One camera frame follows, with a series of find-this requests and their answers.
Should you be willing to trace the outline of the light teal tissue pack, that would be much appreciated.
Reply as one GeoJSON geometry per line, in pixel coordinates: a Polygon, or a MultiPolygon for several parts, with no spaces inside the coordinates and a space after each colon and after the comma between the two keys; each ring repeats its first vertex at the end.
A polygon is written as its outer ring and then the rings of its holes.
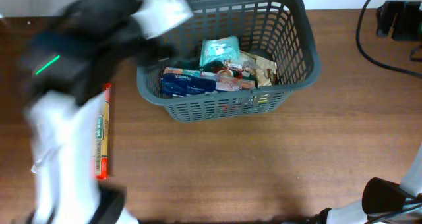
{"type": "Polygon", "coordinates": [[[237,36],[229,36],[216,40],[203,40],[200,53],[200,66],[212,61],[238,60],[240,58],[239,40],[237,36]]]}

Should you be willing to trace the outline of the blue Kleenex tissue box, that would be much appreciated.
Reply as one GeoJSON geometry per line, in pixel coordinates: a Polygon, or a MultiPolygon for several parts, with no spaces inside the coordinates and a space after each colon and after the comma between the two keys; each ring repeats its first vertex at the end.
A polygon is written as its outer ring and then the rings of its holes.
{"type": "Polygon", "coordinates": [[[255,81],[252,80],[174,67],[166,67],[160,80],[160,91],[163,94],[178,97],[236,92],[255,87],[255,81]]]}

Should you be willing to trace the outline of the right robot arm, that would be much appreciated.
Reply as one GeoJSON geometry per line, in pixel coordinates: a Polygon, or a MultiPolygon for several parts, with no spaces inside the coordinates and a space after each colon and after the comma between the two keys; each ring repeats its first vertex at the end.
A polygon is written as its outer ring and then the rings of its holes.
{"type": "Polygon", "coordinates": [[[362,199],[342,208],[326,208],[313,217],[282,224],[365,224],[421,222],[421,150],[397,184],[374,177],[366,184],[362,199]]]}

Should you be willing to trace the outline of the green Nescafe coffee bag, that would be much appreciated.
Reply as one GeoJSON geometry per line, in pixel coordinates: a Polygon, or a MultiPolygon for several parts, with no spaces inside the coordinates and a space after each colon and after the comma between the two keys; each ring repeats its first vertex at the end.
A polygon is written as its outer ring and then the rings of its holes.
{"type": "Polygon", "coordinates": [[[247,71],[238,71],[235,69],[229,69],[227,68],[221,61],[212,61],[211,63],[208,63],[207,65],[200,67],[199,61],[176,61],[173,64],[176,68],[181,69],[187,69],[187,70],[197,70],[200,72],[209,72],[214,74],[221,74],[224,76],[231,76],[235,77],[237,79],[245,79],[245,80],[252,80],[256,82],[256,78],[247,71]]]}

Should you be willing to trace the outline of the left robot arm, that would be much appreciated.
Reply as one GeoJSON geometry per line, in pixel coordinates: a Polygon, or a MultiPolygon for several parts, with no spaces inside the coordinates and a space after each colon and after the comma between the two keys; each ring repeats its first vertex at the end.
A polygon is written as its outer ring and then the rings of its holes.
{"type": "Polygon", "coordinates": [[[119,63],[175,55],[159,41],[192,17],[187,0],[76,0],[24,50],[19,71],[32,137],[36,205],[26,223],[136,223],[122,188],[94,174],[96,122],[119,63]]]}

